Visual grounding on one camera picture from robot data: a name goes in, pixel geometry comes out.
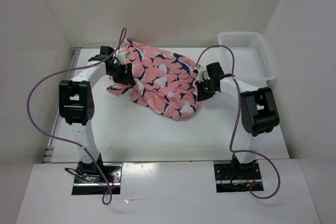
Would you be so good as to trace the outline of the pink shark print shorts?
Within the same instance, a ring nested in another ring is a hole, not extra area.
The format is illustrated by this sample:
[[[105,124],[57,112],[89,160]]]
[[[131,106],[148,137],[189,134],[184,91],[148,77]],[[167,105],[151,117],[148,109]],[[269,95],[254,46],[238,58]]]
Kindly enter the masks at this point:
[[[199,108],[196,63],[187,56],[125,40],[135,85],[114,82],[107,91],[174,119],[186,120]]]

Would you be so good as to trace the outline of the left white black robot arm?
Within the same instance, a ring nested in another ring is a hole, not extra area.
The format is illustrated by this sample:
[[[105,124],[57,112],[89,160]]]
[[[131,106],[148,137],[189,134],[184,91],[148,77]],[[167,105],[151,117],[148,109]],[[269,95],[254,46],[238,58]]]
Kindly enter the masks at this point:
[[[113,48],[102,46],[79,74],[59,84],[59,114],[70,125],[79,151],[78,168],[66,171],[87,182],[101,181],[106,171],[92,131],[95,111],[92,87],[105,75],[117,83],[134,85],[129,57],[128,51],[114,53]]]

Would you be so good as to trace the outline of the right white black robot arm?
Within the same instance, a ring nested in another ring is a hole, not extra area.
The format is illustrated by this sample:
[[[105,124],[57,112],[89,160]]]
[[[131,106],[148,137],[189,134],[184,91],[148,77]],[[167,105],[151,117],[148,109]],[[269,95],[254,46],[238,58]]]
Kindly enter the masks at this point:
[[[243,178],[255,166],[260,142],[278,126],[280,118],[271,88],[258,88],[225,74],[219,62],[205,68],[195,67],[197,100],[205,101],[216,92],[225,93],[238,102],[238,111],[230,139],[230,172]]]

